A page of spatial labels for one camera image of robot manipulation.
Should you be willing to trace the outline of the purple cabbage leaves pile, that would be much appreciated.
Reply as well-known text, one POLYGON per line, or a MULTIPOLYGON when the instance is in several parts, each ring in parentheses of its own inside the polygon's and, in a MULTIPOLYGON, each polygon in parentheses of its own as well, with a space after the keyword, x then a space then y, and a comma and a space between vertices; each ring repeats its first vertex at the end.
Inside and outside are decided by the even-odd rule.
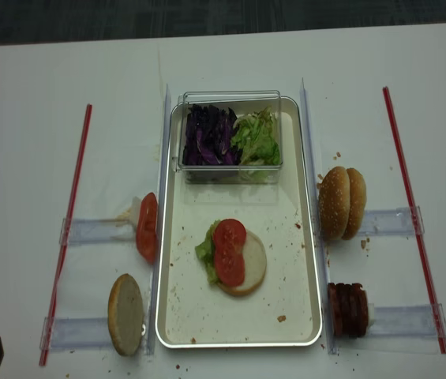
POLYGON ((186 120, 186 142, 182 163, 187 166, 237 166, 242 149, 231 140, 238 127, 237 116, 231 108, 194 104, 186 120))

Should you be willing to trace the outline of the green lettuce leaf on bun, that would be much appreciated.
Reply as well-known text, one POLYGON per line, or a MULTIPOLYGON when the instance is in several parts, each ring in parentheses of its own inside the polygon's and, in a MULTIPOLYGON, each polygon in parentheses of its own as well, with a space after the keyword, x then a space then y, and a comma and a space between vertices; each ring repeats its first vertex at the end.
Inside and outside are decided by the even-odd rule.
POLYGON ((213 242, 213 235, 219 223, 220 221, 216 220, 207 230, 204 241, 195 247, 197 258, 204 266, 207 274, 207 279, 210 284, 219 282, 219 277, 216 274, 214 264, 214 255, 216 248, 213 242))

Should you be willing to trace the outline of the upper tomato slice on tray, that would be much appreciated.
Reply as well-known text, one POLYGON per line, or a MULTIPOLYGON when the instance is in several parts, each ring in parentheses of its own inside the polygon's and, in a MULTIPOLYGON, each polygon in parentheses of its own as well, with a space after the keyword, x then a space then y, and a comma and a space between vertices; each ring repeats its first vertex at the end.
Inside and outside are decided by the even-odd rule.
POLYGON ((246 229, 236 219, 221 220, 214 230, 212 239, 217 250, 241 252, 245 240, 246 229))

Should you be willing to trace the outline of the stack of meat patties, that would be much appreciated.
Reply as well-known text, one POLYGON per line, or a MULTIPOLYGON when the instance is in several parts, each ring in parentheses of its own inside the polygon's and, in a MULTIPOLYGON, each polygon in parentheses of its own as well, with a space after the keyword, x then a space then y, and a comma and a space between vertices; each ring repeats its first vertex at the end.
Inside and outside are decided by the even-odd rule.
POLYGON ((362 285, 329 283, 327 289, 334 336, 365 336, 369 327, 369 303, 362 285))

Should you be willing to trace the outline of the clear holder lower left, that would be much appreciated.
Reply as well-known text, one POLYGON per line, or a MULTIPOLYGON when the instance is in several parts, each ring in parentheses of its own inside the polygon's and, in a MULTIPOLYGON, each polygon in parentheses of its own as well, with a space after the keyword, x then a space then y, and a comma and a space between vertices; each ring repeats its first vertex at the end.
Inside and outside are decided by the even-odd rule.
POLYGON ((46 317, 39 344, 41 351, 112 348, 105 317, 46 317))

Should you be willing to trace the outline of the left red strip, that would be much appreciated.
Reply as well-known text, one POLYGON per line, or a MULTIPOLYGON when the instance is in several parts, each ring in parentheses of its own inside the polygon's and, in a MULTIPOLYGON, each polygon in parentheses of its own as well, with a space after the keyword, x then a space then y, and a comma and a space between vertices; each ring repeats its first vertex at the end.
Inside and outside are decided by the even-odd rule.
POLYGON ((84 160, 84 150, 88 138, 88 131, 90 126, 92 116, 92 105, 89 103, 86 107, 85 114, 84 114, 84 125, 81 132, 81 139, 79 144, 79 149, 77 153, 77 161, 76 166, 73 173, 73 181, 72 186, 70 190, 69 195, 69 203, 66 211, 66 217, 64 218, 62 222, 62 228, 61 228, 61 242, 60 242, 60 249, 58 253, 58 263, 56 267, 56 272, 54 275, 54 283, 51 293, 51 301, 49 310, 47 313, 46 320, 44 321, 43 326, 43 336, 41 337, 40 341, 40 357, 39 357, 39 366, 45 367, 47 364, 47 359, 50 351, 50 341, 51 341, 51 333, 52 333, 52 326, 54 323, 54 317, 56 313, 56 304, 57 304, 57 292, 58 292, 58 281, 60 279, 60 275, 62 273, 62 268, 64 265, 65 257, 66 257, 66 250, 67 250, 67 238, 69 235, 69 231, 71 228, 72 218, 73 218, 73 211, 75 208, 75 202, 77 198, 77 188, 80 181, 81 176, 81 168, 84 160))

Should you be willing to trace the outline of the red strip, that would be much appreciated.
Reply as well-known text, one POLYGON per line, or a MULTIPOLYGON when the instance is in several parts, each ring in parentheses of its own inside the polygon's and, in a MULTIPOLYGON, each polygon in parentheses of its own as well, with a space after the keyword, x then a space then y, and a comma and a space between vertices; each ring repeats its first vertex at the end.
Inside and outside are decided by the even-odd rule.
POLYGON ((382 88, 384 103, 388 113, 388 120, 390 123, 393 141, 395 144, 395 150, 399 161, 400 172, 403 178, 403 184, 405 187, 405 193, 407 195, 407 202, 410 209, 412 224, 414 226, 414 233, 416 242, 418 245, 418 252, 420 261, 422 264, 423 276, 425 279, 425 285, 429 296, 429 303, 433 308, 433 320, 437 330, 437 341, 440 348, 440 353, 446 355, 446 327, 444 326, 444 318, 441 314, 440 303, 437 301, 437 293, 433 282, 433 277, 429 267, 428 255, 425 247, 424 232, 421 231, 422 217, 419 215, 420 208, 416 205, 412 185, 410 182, 410 176, 407 170, 407 162, 403 152, 403 146, 399 135, 399 129, 396 122, 394 107, 392 104, 392 98, 387 86, 382 88))
POLYGON ((76 166, 73 173, 73 181, 72 186, 70 190, 69 195, 69 203, 66 211, 66 217, 64 218, 62 222, 62 228, 61 228, 61 242, 60 242, 60 249, 58 253, 58 263, 56 267, 56 272, 54 275, 54 283, 51 293, 51 301, 49 310, 47 313, 46 320, 44 321, 43 326, 43 336, 41 337, 40 341, 40 357, 39 357, 39 366, 45 367, 47 364, 47 359, 50 351, 50 341, 51 341, 51 333, 52 333, 52 326, 54 323, 54 317, 56 313, 56 304, 57 304, 57 292, 58 292, 58 281, 60 279, 60 275, 62 273, 62 268, 64 265, 65 257, 66 257, 66 250, 67 250, 67 238, 69 235, 69 231, 71 228, 72 218, 73 218, 73 211, 75 208, 75 202, 77 198, 77 188, 80 181, 81 176, 81 168, 84 160, 84 150, 88 138, 88 131, 90 126, 92 116, 92 105, 89 103, 86 107, 85 114, 84 114, 84 125, 81 132, 81 139, 79 144, 79 149, 77 153, 77 161, 76 166))

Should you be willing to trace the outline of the upright bun half left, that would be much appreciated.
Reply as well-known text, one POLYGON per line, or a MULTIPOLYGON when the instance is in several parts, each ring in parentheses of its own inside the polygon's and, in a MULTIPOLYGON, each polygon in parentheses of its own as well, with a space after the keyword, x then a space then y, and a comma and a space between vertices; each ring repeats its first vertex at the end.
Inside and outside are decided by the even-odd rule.
POLYGON ((121 356, 133 356, 137 353, 142 338, 143 320, 141 290, 130 274, 123 274, 115 280, 107 306, 111 341, 121 356))

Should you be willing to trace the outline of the clear holder upper left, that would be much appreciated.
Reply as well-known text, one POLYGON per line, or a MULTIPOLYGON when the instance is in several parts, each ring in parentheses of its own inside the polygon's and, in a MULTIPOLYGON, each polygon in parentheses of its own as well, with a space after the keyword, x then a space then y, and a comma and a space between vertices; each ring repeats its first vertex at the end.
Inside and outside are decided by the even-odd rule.
POLYGON ((136 231, 125 219, 64 219, 59 244, 75 246, 112 242, 135 242, 136 231))

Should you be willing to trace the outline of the white pusher block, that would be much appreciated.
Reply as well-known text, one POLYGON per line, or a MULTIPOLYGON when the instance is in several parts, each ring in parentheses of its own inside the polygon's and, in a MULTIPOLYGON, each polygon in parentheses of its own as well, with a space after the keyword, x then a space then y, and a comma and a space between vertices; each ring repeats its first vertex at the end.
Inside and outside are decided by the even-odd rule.
POLYGON ((141 199, 139 197, 134 197, 132 199, 132 205, 129 208, 128 221, 133 226, 134 229, 137 228, 141 210, 141 199))
POLYGON ((368 303, 367 309, 368 309, 368 322, 367 322, 366 329, 370 329, 375 322, 375 306, 374 306, 374 304, 368 303))

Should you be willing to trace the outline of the clear plastic container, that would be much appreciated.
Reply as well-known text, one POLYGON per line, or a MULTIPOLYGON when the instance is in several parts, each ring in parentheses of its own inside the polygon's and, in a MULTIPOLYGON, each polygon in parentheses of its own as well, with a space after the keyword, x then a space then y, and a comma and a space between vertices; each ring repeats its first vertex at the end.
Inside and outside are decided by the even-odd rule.
POLYGON ((268 91, 218 91, 218 92, 186 92, 179 100, 177 111, 180 112, 178 131, 177 154, 174 157, 175 170, 184 174, 188 183, 205 184, 268 184, 278 181, 279 172, 283 165, 280 93, 276 90, 268 91), (231 108, 237 118, 258 112, 266 107, 277 119, 277 141, 281 164, 278 166, 187 166, 182 163, 182 155, 186 142, 186 120, 189 108, 198 104, 201 106, 213 105, 219 109, 231 108))

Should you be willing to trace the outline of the sesame bun front right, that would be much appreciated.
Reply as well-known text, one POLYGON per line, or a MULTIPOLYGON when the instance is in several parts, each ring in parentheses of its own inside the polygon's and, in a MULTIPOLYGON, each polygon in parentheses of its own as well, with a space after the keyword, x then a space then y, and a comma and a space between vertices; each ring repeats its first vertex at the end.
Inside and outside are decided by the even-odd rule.
POLYGON ((350 213, 350 179, 344 167, 334 167, 324 176, 318 208, 323 239, 341 239, 350 213))

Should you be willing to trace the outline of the bun behind right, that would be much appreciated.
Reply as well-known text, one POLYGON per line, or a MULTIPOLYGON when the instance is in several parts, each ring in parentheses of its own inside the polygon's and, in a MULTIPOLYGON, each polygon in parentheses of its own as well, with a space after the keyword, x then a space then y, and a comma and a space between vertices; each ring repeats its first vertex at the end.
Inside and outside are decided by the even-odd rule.
POLYGON ((343 240, 350 240, 358 233, 367 201, 366 184, 362 174, 355 168, 348 168, 347 174, 350 179, 350 210, 343 240))

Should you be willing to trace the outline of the clear holder upper right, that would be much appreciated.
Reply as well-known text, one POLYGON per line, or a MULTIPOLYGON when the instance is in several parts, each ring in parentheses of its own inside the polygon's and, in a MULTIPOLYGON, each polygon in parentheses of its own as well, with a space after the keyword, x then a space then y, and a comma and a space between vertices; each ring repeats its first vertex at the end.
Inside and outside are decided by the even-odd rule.
POLYGON ((357 236, 415 236, 424 234, 421 209, 405 207, 365 211, 357 236))

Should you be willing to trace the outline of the right red strip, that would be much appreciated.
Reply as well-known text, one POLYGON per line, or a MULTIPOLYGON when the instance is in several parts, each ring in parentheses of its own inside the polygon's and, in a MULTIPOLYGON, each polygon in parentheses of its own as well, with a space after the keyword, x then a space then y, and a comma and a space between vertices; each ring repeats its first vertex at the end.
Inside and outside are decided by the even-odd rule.
POLYGON ((410 182, 410 176, 407 170, 407 162, 403 152, 403 146, 399 135, 399 129, 396 122, 394 107, 392 104, 392 98, 387 86, 382 88, 384 103, 388 113, 388 120, 390 123, 393 141, 395 144, 395 150, 399 161, 400 172, 403 178, 403 184, 405 187, 405 193, 407 195, 407 202, 410 209, 412 224, 414 226, 414 233, 416 242, 418 245, 418 252, 420 261, 422 264, 423 276, 425 279, 425 285, 429 296, 429 303, 433 308, 433 320, 437 330, 437 341, 440 348, 440 353, 446 355, 446 327, 444 326, 444 318, 441 314, 440 303, 437 301, 437 293, 433 282, 433 277, 429 267, 428 255, 425 247, 424 232, 421 231, 422 217, 419 215, 420 208, 416 205, 412 185, 410 182))

